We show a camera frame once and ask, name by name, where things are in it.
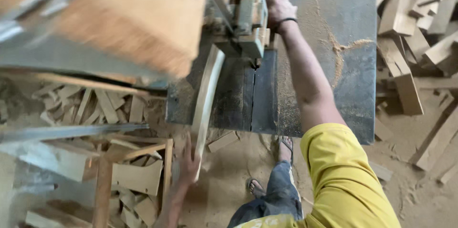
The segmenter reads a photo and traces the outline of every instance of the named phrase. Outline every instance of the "workshop floor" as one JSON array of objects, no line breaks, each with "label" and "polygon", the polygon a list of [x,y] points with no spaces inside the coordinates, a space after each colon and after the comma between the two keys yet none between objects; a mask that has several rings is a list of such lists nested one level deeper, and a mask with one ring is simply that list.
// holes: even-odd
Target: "workshop floor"
[{"label": "workshop floor", "polygon": [[[31,92],[38,88],[37,84],[14,82],[8,87],[9,93],[4,93],[5,85],[0,88],[0,98],[16,96],[18,104],[14,108],[11,120],[5,128],[44,126],[38,118],[43,106],[30,100]],[[455,227],[458,217],[455,210],[458,201],[458,176],[453,177],[446,185],[440,186],[436,179],[443,174],[455,161],[458,152],[458,138],[455,137],[447,152],[437,165],[428,173],[416,170],[412,161],[421,149],[426,137],[441,118],[437,110],[438,96],[432,92],[421,91],[420,97],[425,110],[424,116],[388,116],[381,114],[381,121],[394,132],[390,141],[376,141],[372,146],[364,146],[369,159],[394,171],[392,180],[385,184],[385,192],[398,214],[404,228],[426,227]],[[175,153],[179,155],[185,133],[189,127],[171,125],[163,122],[163,105],[151,111],[149,123],[160,136],[171,135],[175,140]],[[228,131],[210,129],[208,142],[219,138]],[[245,190],[245,181],[250,176],[260,180],[266,186],[270,170],[275,163],[275,137],[249,132],[238,132],[240,141],[232,143],[215,153],[205,153],[203,171],[199,182],[188,193],[183,208],[180,224],[190,228],[210,227],[224,228],[232,214],[243,203],[252,199]],[[312,186],[307,172],[307,166],[301,157],[299,139],[295,143],[294,177],[298,190],[303,198],[304,213],[311,211],[313,201]],[[94,183],[72,183],[58,175],[37,170],[13,157],[0,154],[0,227],[13,228],[25,218],[27,209],[39,207],[48,200],[71,200],[85,207],[92,205],[94,198]],[[12,189],[18,182],[55,181],[60,187],[48,193],[21,193]]]}]

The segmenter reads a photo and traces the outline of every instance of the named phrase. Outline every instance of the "saw table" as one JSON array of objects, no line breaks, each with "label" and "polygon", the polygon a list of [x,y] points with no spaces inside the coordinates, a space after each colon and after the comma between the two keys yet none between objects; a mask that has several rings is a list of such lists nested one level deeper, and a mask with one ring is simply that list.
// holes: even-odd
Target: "saw table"
[{"label": "saw table", "polygon": [[[344,120],[361,144],[374,141],[375,0],[290,0],[301,31],[334,87]],[[203,31],[186,79],[169,86],[166,121],[192,124],[203,70],[213,43]],[[283,45],[266,50],[256,70],[248,58],[226,57],[210,127],[301,137],[300,114]]]}]

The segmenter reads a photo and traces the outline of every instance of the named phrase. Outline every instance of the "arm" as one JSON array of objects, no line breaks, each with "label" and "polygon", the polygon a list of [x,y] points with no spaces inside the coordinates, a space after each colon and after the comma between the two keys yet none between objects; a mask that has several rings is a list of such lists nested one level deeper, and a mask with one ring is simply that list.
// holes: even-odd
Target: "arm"
[{"label": "arm", "polygon": [[183,157],[180,159],[180,178],[173,185],[164,208],[159,215],[159,218],[154,223],[153,228],[176,228],[180,218],[181,208],[188,192],[189,187],[194,183],[194,178],[199,169],[198,156],[192,159],[191,137],[189,134],[186,139],[186,147],[183,152]]},{"label": "arm", "polygon": [[334,102],[334,95],[323,69],[310,46],[302,37],[299,26],[294,21],[280,22],[285,18],[296,18],[297,7],[289,0],[266,0],[269,10],[269,25],[283,39],[291,66],[293,87],[301,112],[304,132],[313,126],[324,123],[346,125]]}]

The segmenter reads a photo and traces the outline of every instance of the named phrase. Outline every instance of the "dark pants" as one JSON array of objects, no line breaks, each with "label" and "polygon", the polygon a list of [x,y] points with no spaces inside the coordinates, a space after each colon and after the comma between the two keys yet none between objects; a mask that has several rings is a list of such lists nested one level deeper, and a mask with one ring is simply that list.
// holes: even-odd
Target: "dark pants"
[{"label": "dark pants", "polygon": [[232,216],[228,228],[279,214],[291,214],[295,220],[303,219],[299,193],[289,177],[290,169],[288,161],[277,162],[270,173],[266,195],[241,206]]}]

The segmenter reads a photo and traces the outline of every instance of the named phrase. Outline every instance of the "forearm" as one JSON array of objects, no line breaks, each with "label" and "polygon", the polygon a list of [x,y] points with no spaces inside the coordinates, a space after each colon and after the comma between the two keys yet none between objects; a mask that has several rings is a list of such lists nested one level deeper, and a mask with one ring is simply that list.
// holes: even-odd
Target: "forearm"
[{"label": "forearm", "polygon": [[335,102],[333,90],[297,23],[287,21],[279,30],[289,55],[293,86],[301,111],[302,130],[323,123],[345,124]]},{"label": "forearm", "polygon": [[153,228],[176,228],[189,186],[177,183],[169,192],[164,208]]}]

